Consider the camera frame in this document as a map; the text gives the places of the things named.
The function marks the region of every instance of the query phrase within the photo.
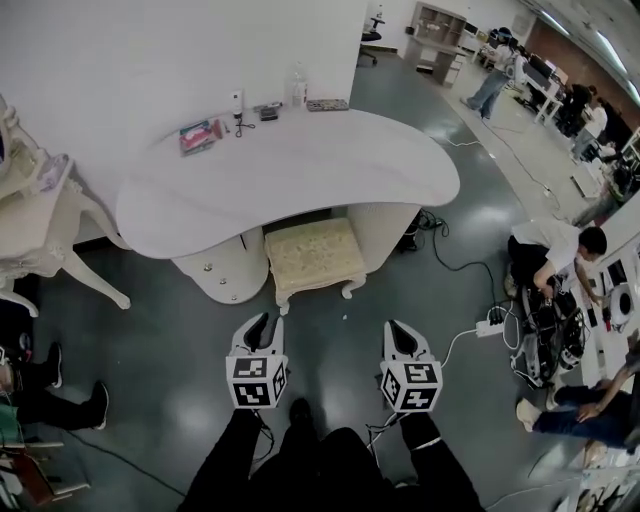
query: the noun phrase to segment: hand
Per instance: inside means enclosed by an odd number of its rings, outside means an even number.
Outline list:
[[[553,287],[550,285],[545,285],[544,288],[542,288],[540,290],[542,292],[542,295],[544,295],[544,297],[546,299],[553,299]]]
[[[595,418],[600,414],[597,404],[586,404],[578,409],[578,423],[584,423],[585,421]]]
[[[603,297],[602,295],[592,295],[591,296],[591,302],[593,302],[596,306],[598,306],[600,308],[604,304],[604,300],[605,300],[605,297]]]

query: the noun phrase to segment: water bottle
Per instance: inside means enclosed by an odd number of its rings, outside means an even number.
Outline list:
[[[307,105],[307,73],[298,61],[293,66],[291,73],[291,106],[303,108]]]

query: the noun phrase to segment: sneaker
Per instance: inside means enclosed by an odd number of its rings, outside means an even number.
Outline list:
[[[507,297],[510,299],[515,299],[518,296],[518,285],[516,284],[516,280],[511,275],[511,265],[507,269],[507,275],[504,278],[504,293],[507,294]]]
[[[516,417],[522,422],[527,432],[533,432],[533,426],[541,414],[540,409],[524,398],[518,402],[516,407]]]
[[[62,347],[60,343],[52,343],[49,347],[46,365],[51,369],[51,385],[58,389],[62,386]]]
[[[89,402],[96,411],[96,418],[100,421],[93,429],[103,430],[107,426],[107,410],[109,409],[109,391],[104,383],[98,381],[93,385]]]
[[[293,425],[301,421],[312,422],[311,406],[304,398],[297,398],[289,409],[289,421]]]

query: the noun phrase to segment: monitor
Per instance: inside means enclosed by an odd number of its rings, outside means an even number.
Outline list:
[[[464,26],[464,29],[469,32],[472,36],[475,36],[478,33],[478,27],[472,25],[471,23],[467,23]]]
[[[529,64],[531,65],[531,67],[533,69],[535,69],[538,73],[540,73],[547,80],[551,76],[551,73],[553,73],[553,70],[549,66],[547,66],[545,64],[545,62],[540,57],[538,57],[537,55],[532,55],[531,56],[531,58],[529,59]]]

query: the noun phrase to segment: white shirt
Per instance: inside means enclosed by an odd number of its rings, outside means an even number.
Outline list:
[[[525,58],[518,52],[512,50],[507,45],[498,46],[495,50],[496,61],[493,68],[498,71],[505,71],[507,64],[515,58],[516,75],[513,78],[516,83],[523,84],[525,81],[524,64],[527,62]]]
[[[584,128],[597,139],[607,127],[607,113],[602,107],[596,107],[591,115],[593,119]]]
[[[521,244],[542,245],[549,249],[547,260],[556,274],[572,265],[580,245],[580,229],[555,219],[534,219],[511,228]]]

